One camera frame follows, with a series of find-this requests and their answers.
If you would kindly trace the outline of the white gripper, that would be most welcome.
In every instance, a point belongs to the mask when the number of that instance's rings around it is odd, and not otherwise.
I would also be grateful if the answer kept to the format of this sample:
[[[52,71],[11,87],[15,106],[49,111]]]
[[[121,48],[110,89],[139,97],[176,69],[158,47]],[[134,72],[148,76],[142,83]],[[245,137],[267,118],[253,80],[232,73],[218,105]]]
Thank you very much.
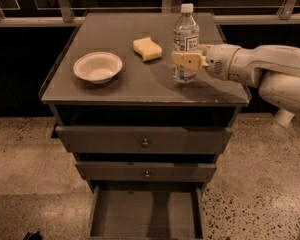
[[[200,71],[206,68],[207,73],[216,79],[227,81],[229,68],[235,53],[240,46],[230,44],[199,44],[200,52],[172,52],[172,61],[185,69]]]

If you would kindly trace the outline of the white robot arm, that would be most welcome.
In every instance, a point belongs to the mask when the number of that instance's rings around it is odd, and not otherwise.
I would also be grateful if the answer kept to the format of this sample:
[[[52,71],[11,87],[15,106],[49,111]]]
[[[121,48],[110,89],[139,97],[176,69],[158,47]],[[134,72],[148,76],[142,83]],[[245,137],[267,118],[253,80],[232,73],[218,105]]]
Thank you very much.
[[[196,52],[174,51],[172,60],[213,78],[254,87],[268,103],[300,115],[300,48],[261,45],[202,44]]]

